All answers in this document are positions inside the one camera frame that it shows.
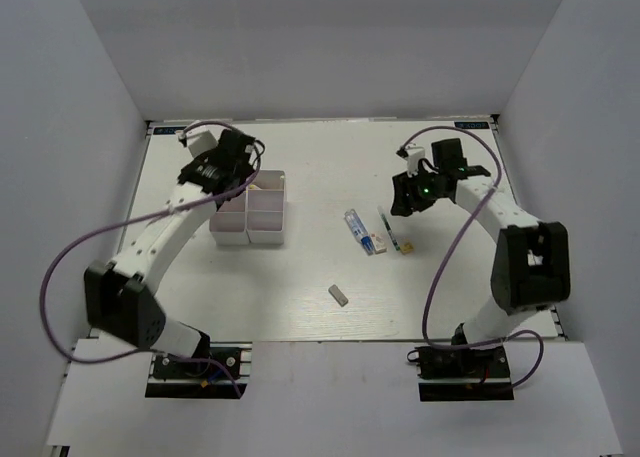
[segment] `cable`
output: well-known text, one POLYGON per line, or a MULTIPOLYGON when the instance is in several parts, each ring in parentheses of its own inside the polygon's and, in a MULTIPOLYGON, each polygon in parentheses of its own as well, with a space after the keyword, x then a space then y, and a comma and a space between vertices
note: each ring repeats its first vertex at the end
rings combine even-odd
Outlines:
MULTIPOLYGON (((198 122, 197 125, 193 126, 193 128, 199 126, 199 125, 212 125, 210 124, 211 121, 203 121, 203 122, 198 122)), ((235 129, 235 127, 227 125, 227 124, 223 124, 220 123, 220 125, 223 125, 224 127, 227 128, 232 128, 235 129)), ((64 249, 62 249, 60 251, 60 253, 58 255, 56 255, 53 259, 53 261, 51 262, 51 264, 49 264, 49 267, 47 268, 44 277, 42 278, 42 283, 40 285, 40 293, 39 293, 39 311, 40 311, 40 320, 42 323, 42 328, 44 329, 44 332, 47 336, 47 339, 49 340, 49 342, 51 342, 51 345, 53 346, 53 348, 65 359, 69 360, 70 362, 75 362, 76 364, 104 364, 107 362, 113 362, 115 360, 118 359, 122 359, 124 357, 128 357, 130 355, 134 355, 134 354, 138 354, 141 352, 153 352, 152 350, 143 350, 143 349, 134 349, 134 350, 130 350, 127 352, 123 352, 121 354, 116 354, 116 355, 112 355, 110 357, 102 357, 99 359, 85 359, 82 357, 76 357, 74 356, 72 353, 70 353, 69 351, 67 351, 62 344, 60 343, 60 341, 58 340, 58 338, 54 335, 53 330, 51 328, 51 324, 49 322, 49 318, 47 316, 47 308, 46 308, 46 301, 47 301, 47 289, 49 287, 49 283, 51 282, 51 277, 53 275, 53 272, 56 270, 56 268, 58 267, 58 265, 60 264, 60 262, 62 261, 62 259, 64 259, 64 257, 71 252, 74 248, 76 248, 78 245, 82 244, 83 242, 96 237, 98 235, 104 234, 106 232, 110 232, 112 230, 116 230, 116 229, 121 229, 123 227, 127 227, 128 225, 132 225, 132 224, 137 224, 140 222, 145 222, 147 220, 152 220, 152 219, 158 219, 158 218, 164 218, 169 216, 172 212, 181 212, 184 210, 189 210, 192 209, 194 207, 198 207, 200 205, 203 204, 207 204, 209 202, 213 202, 213 201, 220 201, 220 200, 224 200, 227 198, 232 198, 237 196, 240 192, 244 191, 245 188, 247 188, 251 182, 253 182, 255 180, 255 178, 258 175, 258 172, 260 171, 260 165, 261 165, 261 156, 262 154, 259 154, 256 158, 256 168, 255 171, 253 172, 253 174, 251 174, 249 176, 249 178, 241 185, 237 186, 234 189, 228 190, 226 192, 223 192, 221 194, 218 195, 212 195, 212 196, 208 196, 205 197, 203 199, 200 200, 196 200, 193 202, 188 202, 186 204, 182 204, 182 205, 178 205, 176 207, 173 208, 173 210, 170 209, 163 209, 163 210, 159 210, 157 212, 152 212, 150 214, 146 214, 146 215, 141 215, 139 217, 134 217, 131 219, 127 219, 124 220, 122 222, 118 222, 115 224, 111 224, 111 225, 106 225, 104 227, 100 227, 96 230, 93 230, 91 232, 88 232, 87 234, 84 234, 80 237, 78 237, 76 240, 74 240, 73 242, 71 242, 69 245, 67 245, 64 249)), ((226 375, 226 377, 233 383, 234 385, 234 389, 236 390, 236 393, 238 393, 238 396, 240 396, 240 390, 238 388, 238 386, 235 384, 235 381, 233 379, 233 377, 231 376, 231 374, 229 373, 229 371, 219 362, 213 360, 213 359, 193 359, 193 358, 176 358, 176 360, 179 360, 180 362, 186 362, 186 363, 210 363, 216 367, 218 367, 220 370, 222 370, 224 372, 224 374, 226 375)))
POLYGON ((482 378, 480 379, 477 385, 484 384, 488 378, 489 378, 489 367, 485 366, 484 370, 482 371, 482 378))
POLYGON ((439 172, 438 168, 433 165, 431 163, 431 161, 429 159, 427 159, 426 157, 420 159, 420 162, 424 162, 425 165, 429 168, 429 170, 433 171, 433 172, 439 172))
POLYGON ((207 383, 209 383, 209 384, 213 383, 221 375, 222 375, 222 371, 218 370, 213 375, 211 375, 209 378, 207 378, 207 383))
POLYGON ((266 147, 264 146, 264 143, 261 140, 256 139, 255 143, 258 144, 260 147, 262 147, 262 151, 260 152, 256 151, 256 156, 253 162, 251 162, 251 165, 255 164, 256 161, 264 155, 264 151, 266 150, 266 147))
POLYGON ((209 370, 209 367, 211 367, 211 365, 207 365, 199 374, 190 374, 188 372, 185 372, 185 375, 187 375, 188 377, 193 377, 194 379, 197 379, 198 377, 202 377, 204 374, 206 374, 207 371, 209 370))
POLYGON ((473 212, 471 212, 471 214, 469 214, 469 217, 467 218, 465 223, 462 225, 462 227, 460 228, 460 230, 458 231, 458 233, 454 237, 453 241, 451 242, 451 245, 449 246, 449 249, 447 249, 447 253, 445 254, 444 258, 442 259, 442 262, 440 262, 440 265, 439 265, 438 269, 436 270, 436 273, 435 273, 435 275, 433 277, 433 280, 431 281, 431 287, 429 288, 429 292, 427 294, 427 301, 426 301, 426 303, 424 305, 424 311, 423 311, 423 314, 422 314, 422 335, 424 337, 424 340, 427 342, 427 344, 430 347, 433 347, 434 349, 438 349, 438 350, 473 349, 473 348, 476 348, 476 347, 483 347, 483 346, 486 346, 486 345, 502 344, 502 343, 504 343, 506 341, 515 339, 516 337, 519 337, 519 336, 525 335, 525 334, 532 335, 533 337, 536 338, 536 340, 538 341, 538 344, 540 345, 540 350, 538 352, 538 358, 536 359, 536 362, 533 364, 533 367, 531 368, 531 370, 523 378, 521 378, 517 382, 511 384, 511 386, 505 387, 504 389, 501 389, 501 390, 514 389, 515 387, 517 387, 517 386, 525 383, 527 380, 529 380, 531 378, 531 376, 536 372, 536 370, 538 370, 538 367, 540 367, 540 363, 542 362, 542 356, 544 355, 544 341, 542 340, 542 337, 540 336, 540 334, 538 334, 537 332, 534 332, 533 330, 519 330, 518 332, 514 332, 513 334, 511 334, 511 335, 509 335, 509 336, 507 336, 505 338, 502 338, 502 339, 490 339, 490 340, 484 340, 482 342, 474 342, 472 344, 460 344, 460 345, 439 344, 439 343, 434 342, 433 340, 431 340, 429 338, 428 333, 427 333, 427 321, 428 321, 428 318, 429 318, 429 311, 431 310, 431 304, 433 302, 433 297, 435 295, 438 283, 440 282, 440 279, 442 278, 442 274, 444 273, 444 270, 447 267, 447 264, 449 263, 449 260, 451 260, 451 256, 453 255, 453 253, 455 252, 456 248, 458 247, 458 244, 462 240, 462 237, 467 232, 467 229, 471 226, 473 221, 480 214, 480 212, 482 211, 484 206, 487 204, 487 202, 491 199, 491 197, 493 197, 493 194, 496 193, 498 185, 500 185, 500 182, 502 181, 502 166, 500 165, 500 160, 498 159, 498 156, 491 149, 491 147, 489 147, 487 145, 487 143, 484 142, 480 137, 478 137, 473 132, 470 132, 470 131, 465 130, 465 129, 458 129, 457 127, 451 127, 451 126, 448 126, 448 125, 435 125, 435 126, 432 126, 432 127, 427 127, 425 129, 419 130, 418 132, 413 134, 411 137, 409 137, 407 139, 407 141, 402 145, 401 149, 404 149, 407 145, 409 145, 411 142, 413 142, 418 136, 420 136, 420 135, 422 135, 422 134, 424 134, 426 132, 433 131, 433 130, 453 130, 455 132, 461 132, 461 133, 466 134, 469 137, 473 138, 482 147, 484 147, 484 149, 489 153, 489 155, 493 159, 493 162, 496 164, 497 172, 496 172, 496 179, 493 182, 493 187, 491 189, 489 189, 487 194, 478 203, 478 205, 473 210, 473 212))
POLYGON ((234 132, 240 132, 241 134, 244 134, 244 132, 242 132, 237 127, 234 127, 231 124, 227 124, 226 122, 223 122, 221 120, 198 120, 196 122, 192 122, 189 125, 187 125, 184 129, 182 129, 182 131, 177 132, 178 140, 180 140, 180 142, 182 142, 183 145, 186 145, 187 140, 189 140, 190 138, 193 138, 193 137, 187 137, 187 132, 191 132, 193 129, 197 129, 198 127, 202 127, 203 125, 218 125, 220 127, 224 127, 225 129, 233 130, 234 132))
POLYGON ((410 350, 409 352, 407 352, 407 362, 409 362, 410 364, 417 364, 418 362, 420 362, 420 358, 416 357, 416 358, 411 358, 411 354, 418 354, 418 349, 413 349, 410 350))

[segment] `blue pen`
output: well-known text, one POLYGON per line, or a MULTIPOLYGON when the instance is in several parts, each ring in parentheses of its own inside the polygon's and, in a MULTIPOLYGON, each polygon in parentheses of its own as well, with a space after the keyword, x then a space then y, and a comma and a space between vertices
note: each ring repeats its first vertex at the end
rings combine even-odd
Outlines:
POLYGON ((351 233, 356 238, 358 242, 362 244, 364 250, 367 251, 368 255, 374 253, 373 242, 371 241, 371 237, 369 237, 369 233, 367 229, 364 228, 364 224, 358 217, 355 209, 349 209, 344 213, 344 220, 347 221, 349 228, 351 229, 351 233))

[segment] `white wall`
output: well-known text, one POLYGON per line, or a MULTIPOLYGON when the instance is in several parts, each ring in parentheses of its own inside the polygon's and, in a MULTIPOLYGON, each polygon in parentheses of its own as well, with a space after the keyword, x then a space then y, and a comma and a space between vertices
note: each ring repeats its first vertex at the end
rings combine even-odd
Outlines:
POLYGON ((564 0, 500 119, 527 208, 569 229, 584 340, 625 455, 640 455, 640 6, 564 0))
MULTIPOLYGON (((70 240, 126 214, 144 123, 78 0, 0 0, 0 41, 0 453, 31 457, 65 367, 40 327, 40 279, 70 240)), ((86 331, 83 269, 117 238, 88 243, 54 279, 69 346, 86 331)))
POLYGON ((500 112, 561 0, 81 0, 147 119, 500 112))

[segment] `blue object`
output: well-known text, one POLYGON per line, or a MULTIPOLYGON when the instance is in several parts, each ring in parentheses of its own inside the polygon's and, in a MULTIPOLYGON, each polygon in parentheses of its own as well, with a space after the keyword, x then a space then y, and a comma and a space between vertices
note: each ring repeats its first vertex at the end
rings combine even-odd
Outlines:
POLYGON ((362 244, 364 250, 367 251, 367 254, 373 254, 375 251, 373 241, 371 240, 371 237, 369 237, 369 232, 367 232, 367 229, 364 227, 364 224, 360 220, 360 217, 358 217, 355 209, 349 209, 346 211, 344 213, 344 220, 347 221, 347 224, 351 229, 351 233, 356 240, 362 244))
POLYGON ((213 382, 220 377, 220 374, 222 374, 222 370, 218 370, 218 372, 214 373, 213 375, 211 375, 211 377, 209 377, 207 379, 207 383, 209 384, 213 384, 213 382))

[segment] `label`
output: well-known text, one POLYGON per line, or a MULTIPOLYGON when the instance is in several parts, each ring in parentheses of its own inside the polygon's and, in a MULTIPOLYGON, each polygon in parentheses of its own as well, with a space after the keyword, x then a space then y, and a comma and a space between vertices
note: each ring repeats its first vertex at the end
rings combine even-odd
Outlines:
POLYGON ((488 122, 454 122, 453 125, 465 130, 490 129, 488 122))
POLYGON ((173 135, 179 130, 184 130, 186 127, 186 125, 181 125, 180 127, 155 127, 153 129, 153 135, 173 135))

